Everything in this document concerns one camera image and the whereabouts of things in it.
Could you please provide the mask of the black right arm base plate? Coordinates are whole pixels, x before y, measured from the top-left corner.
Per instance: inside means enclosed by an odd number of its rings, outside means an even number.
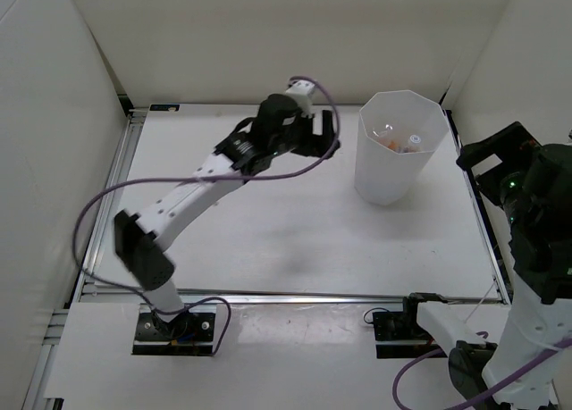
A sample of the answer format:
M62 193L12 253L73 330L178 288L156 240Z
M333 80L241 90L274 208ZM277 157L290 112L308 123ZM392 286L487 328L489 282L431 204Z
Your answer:
M411 293L402 299L400 311L378 306L363 314L364 323L374 328L378 359L416 358L433 350L441 351L416 321L418 306L428 302L446 304L448 300L434 293Z

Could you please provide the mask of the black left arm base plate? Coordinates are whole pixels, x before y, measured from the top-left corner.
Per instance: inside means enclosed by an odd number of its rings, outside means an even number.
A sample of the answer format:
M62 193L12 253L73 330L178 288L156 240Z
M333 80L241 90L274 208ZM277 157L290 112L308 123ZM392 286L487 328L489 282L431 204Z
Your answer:
M214 351L216 311L191 311L171 326L148 309L140 309L131 353L135 356L211 356Z

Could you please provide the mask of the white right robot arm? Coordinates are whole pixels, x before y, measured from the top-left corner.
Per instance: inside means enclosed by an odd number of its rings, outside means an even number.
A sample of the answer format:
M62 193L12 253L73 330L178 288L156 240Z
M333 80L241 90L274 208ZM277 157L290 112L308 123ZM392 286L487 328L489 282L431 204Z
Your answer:
M500 340L472 331L438 295L410 296L401 327L428 332L448 358L450 380L466 409L549 409L559 360L571 346L571 147L543 145L518 121L460 150L480 193L500 208L514 260L513 299Z

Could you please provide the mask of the clear plastic bottle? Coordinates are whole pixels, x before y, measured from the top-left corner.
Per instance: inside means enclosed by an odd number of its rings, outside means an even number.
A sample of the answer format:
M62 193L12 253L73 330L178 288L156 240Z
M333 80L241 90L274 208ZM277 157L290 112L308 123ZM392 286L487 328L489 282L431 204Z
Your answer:
M393 133L394 133L394 127L389 123L384 124L380 129L376 131L376 135L379 138L387 138L391 136Z

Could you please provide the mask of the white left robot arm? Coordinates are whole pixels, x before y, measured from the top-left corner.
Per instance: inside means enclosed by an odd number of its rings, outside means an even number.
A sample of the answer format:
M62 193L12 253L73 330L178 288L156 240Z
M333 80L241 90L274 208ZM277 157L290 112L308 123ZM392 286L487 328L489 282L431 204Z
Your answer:
M223 197L267 174L280 155L331 158L340 146L336 107L322 112L322 131L314 132L312 96L324 87L309 77L293 77L288 88L271 94L253 117L240 121L189 178L138 213L114 217L114 251L142 289L156 327L168 339L187 329L188 308L173 283L174 264L166 252L180 234Z

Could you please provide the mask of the small blue label bottle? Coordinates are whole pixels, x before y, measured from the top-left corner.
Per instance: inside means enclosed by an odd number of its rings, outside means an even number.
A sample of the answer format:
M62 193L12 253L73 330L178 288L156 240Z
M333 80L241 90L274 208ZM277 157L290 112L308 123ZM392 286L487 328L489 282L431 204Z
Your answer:
M423 140L419 135L410 135L401 147L402 154L419 153L423 151Z

